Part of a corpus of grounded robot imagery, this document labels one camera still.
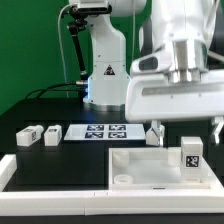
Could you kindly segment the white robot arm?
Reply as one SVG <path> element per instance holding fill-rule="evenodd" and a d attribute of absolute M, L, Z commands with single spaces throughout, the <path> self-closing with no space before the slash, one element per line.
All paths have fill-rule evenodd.
<path fill-rule="evenodd" d="M 151 124 L 148 145 L 162 145 L 163 121 L 210 118 L 212 137 L 224 126 L 224 69 L 209 70 L 220 0 L 152 0 L 150 19 L 139 31 L 141 57 L 124 77 L 124 37 L 110 16 L 140 12 L 146 0 L 69 0 L 70 14 L 90 28 L 93 74 L 84 105 L 99 111 L 125 108 L 130 122 Z"/>

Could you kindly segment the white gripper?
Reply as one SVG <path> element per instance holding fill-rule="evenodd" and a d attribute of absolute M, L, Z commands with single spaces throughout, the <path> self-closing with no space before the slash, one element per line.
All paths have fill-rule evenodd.
<path fill-rule="evenodd" d="M 212 118 L 212 138 L 220 143 L 224 127 L 224 69 L 201 75 L 199 82 L 171 84 L 165 72 L 171 67 L 167 50 L 134 60 L 128 84 L 125 118 L 129 122 L 151 122 L 163 145 L 164 126 L 160 121 Z"/>

